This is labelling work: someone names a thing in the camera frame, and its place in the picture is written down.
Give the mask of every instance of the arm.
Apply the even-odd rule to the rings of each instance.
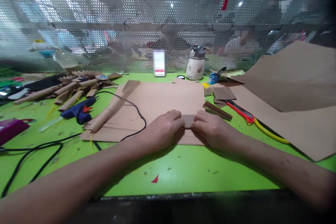
[[[171,144],[184,125],[179,111],[156,118],[144,131],[68,164],[0,200],[4,223],[61,223],[131,162]]]
[[[336,174],[237,131],[219,116],[199,111],[192,128],[212,147],[241,155],[318,209],[330,207]]]

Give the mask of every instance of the metal mesh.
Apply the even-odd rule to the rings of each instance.
[[[50,70],[27,51],[43,39],[71,51],[85,69],[150,72],[153,49],[164,49],[167,70],[184,71],[197,44],[212,50],[206,68],[247,70],[261,54],[328,29],[328,0],[229,0],[221,11],[223,1],[0,0],[0,61]]]

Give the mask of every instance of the white water bottle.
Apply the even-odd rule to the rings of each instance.
[[[190,50],[190,58],[187,66],[186,77],[192,81],[198,81],[203,78],[205,66],[205,48],[193,45]]]

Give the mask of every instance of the black power cord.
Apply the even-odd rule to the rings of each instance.
[[[131,135],[125,136],[123,139],[120,140],[120,142],[121,142],[122,140],[125,140],[125,139],[128,138],[128,137],[131,137],[131,136],[133,136],[133,135],[136,135],[136,134],[140,133],[141,131],[143,131],[143,130],[147,127],[147,122],[146,122],[145,118],[141,115],[141,113],[140,113],[138,107],[137,107],[133,102],[131,102],[131,101],[129,101],[129,100],[126,100],[125,98],[122,98],[121,96],[119,96],[119,95],[117,95],[117,94],[114,94],[114,93],[111,93],[111,92],[109,92],[109,91],[100,91],[100,92],[96,93],[94,96],[96,96],[96,95],[98,95],[98,94],[100,94],[100,93],[109,93],[109,94],[111,94],[111,95],[114,95],[114,96],[118,97],[118,98],[121,99],[121,100],[124,100],[125,102],[130,103],[132,106],[134,106],[134,107],[136,108],[136,110],[137,110],[137,112],[138,112],[140,118],[141,118],[141,119],[144,121],[144,123],[145,123],[145,126],[144,126],[141,130],[139,130],[139,131],[137,131],[137,132],[135,132],[135,133],[133,133],[133,134],[131,134]],[[78,112],[77,112],[77,115],[76,115],[76,121],[77,121],[78,124],[80,124],[79,121],[78,121],[79,114],[80,114],[80,112],[83,110],[83,108],[85,107],[85,105],[86,105],[86,104],[84,103],[83,106],[82,106],[82,107],[78,110]]]
[[[101,92],[98,92],[98,93],[95,94],[95,96],[96,96],[97,94],[100,94],[100,93],[109,93],[109,94],[112,94],[112,95],[114,95],[114,96],[117,96],[117,97],[118,97],[119,99],[121,99],[121,100],[124,100],[124,101],[130,103],[131,105],[133,105],[133,106],[136,108],[136,110],[137,110],[137,112],[138,112],[140,118],[145,122],[145,126],[144,126],[141,130],[139,130],[139,131],[137,131],[137,132],[135,132],[135,133],[133,133],[133,134],[131,134],[131,135],[125,136],[125,137],[124,137],[123,139],[121,139],[120,141],[122,141],[122,140],[124,140],[124,139],[126,139],[126,138],[128,138],[128,137],[131,137],[131,136],[133,136],[133,135],[136,135],[136,134],[140,133],[141,131],[143,131],[143,130],[147,127],[147,122],[146,122],[145,118],[141,115],[141,113],[140,113],[138,107],[137,107],[133,102],[130,102],[130,101],[126,100],[125,98],[122,98],[122,97],[120,97],[119,95],[114,94],[114,93],[111,93],[111,92],[108,92],[108,91],[101,91]],[[78,123],[78,116],[79,116],[79,113],[80,113],[81,110],[83,110],[84,106],[85,106],[85,104],[84,104],[83,107],[78,111],[78,113],[77,113],[77,115],[76,115],[76,121],[77,121],[77,123]],[[55,151],[55,153],[54,153],[54,154],[53,154],[53,155],[52,155],[52,156],[51,156],[51,157],[50,157],[50,158],[49,158],[49,159],[42,165],[42,167],[39,169],[39,171],[38,171],[38,172],[35,174],[35,176],[32,178],[32,180],[30,181],[30,183],[31,183],[31,182],[35,181],[35,180],[38,178],[38,176],[41,174],[41,172],[44,170],[44,168],[48,165],[48,163],[49,163],[49,162],[50,162],[50,161],[51,161],[51,160],[52,160],[52,159],[53,159],[53,158],[54,158],[54,157],[61,151],[61,149],[63,148],[63,143],[62,143],[62,142],[65,141],[65,140],[68,140],[68,139],[70,139],[70,138],[72,138],[72,137],[76,137],[76,136],[78,136],[78,135],[80,135],[80,134],[81,134],[81,133],[77,133],[77,134],[75,134],[75,135],[69,136],[69,137],[67,137],[67,138],[63,138],[63,139],[61,139],[61,140],[56,140],[56,141],[52,141],[52,142],[42,143],[42,144],[40,144],[40,145],[38,145],[38,146],[36,146],[36,147],[33,147],[33,148],[5,149],[5,148],[3,148],[3,147],[0,147],[0,153],[2,153],[2,152],[20,152],[20,151],[27,151],[27,152],[23,155],[23,157],[20,159],[20,161],[18,162],[18,164],[16,165],[16,168],[15,168],[13,174],[11,175],[11,177],[10,177],[9,181],[7,182],[7,184],[6,184],[5,188],[4,188],[4,190],[2,191],[1,198],[5,197],[5,196],[7,195],[8,190],[9,190],[9,188],[10,188],[12,182],[14,181],[14,179],[15,179],[15,177],[16,177],[18,171],[19,171],[19,168],[20,168],[22,162],[24,161],[24,159],[25,159],[30,153],[32,153],[32,152],[34,152],[34,151],[37,151],[37,150],[45,149],[45,148],[48,148],[48,147],[51,147],[51,146],[59,145],[59,147],[58,147],[58,149]],[[94,141],[93,143],[94,143],[94,145],[97,147],[97,149],[98,149],[99,151],[101,151],[101,147],[99,146],[99,144],[98,144],[96,141]]]

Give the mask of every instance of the green work surface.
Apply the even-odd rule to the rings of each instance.
[[[176,76],[176,73],[171,73],[167,74],[167,77],[154,78],[152,74],[132,73],[123,76],[115,82],[122,84],[130,79],[144,82],[171,82]],[[99,94],[99,97],[100,99],[93,105],[94,111],[91,112],[93,117],[98,115],[106,105],[109,104],[112,95],[102,93]],[[205,100],[213,102],[213,96],[205,97]],[[30,123],[30,127],[27,130],[7,142],[5,147],[33,147],[44,142],[59,140],[75,133],[82,132],[82,127],[76,123],[75,118],[62,120],[60,123],[55,124],[43,133],[38,131],[39,128],[60,116],[56,106],[53,105],[53,101],[54,100],[47,100],[45,105],[40,101],[37,103],[24,103],[16,106],[7,104],[0,107],[0,115],[3,116],[2,120],[9,118],[32,118],[37,120],[36,122]],[[230,124],[244,134],[250,135],[280,150],[306,159],[306,157],[298,152],[293,146],[285,145],[270,139],[258,130],[254,124],[247,125],[245,120],[228,106],[224,107],[223,110],[233,116]],[[114,143],[100,142],[99,144],[104,149]],[[28,156],[21,166],[9,192],[13,192],[26,185],[57,148],[58,147],[55,146],[39,150]],[[97,151],[95,146],[91,149],[89,142],[83,142],[79,137],[74,138],[64,145],[60,153],[44,169],[42,175],[50,173],[66,164]],[[5,187],[5,184],[22,155],[22,153],[15,152],[11,152],[7,155],[1,154],[1,191]],[[336,171],[335,163],[336,156],[333,155],[317,164]],[[151,183],[157,175],[159,175],[158,182]],[[127,196],[198,193],[277,189],[280,187],[282,187],[282,185],[276,179],[240,157],[224,154],[204,146],[177,145],[144,157],[132,164],[118,176],[113,178],[112,181],[101,190],[99,195]]]

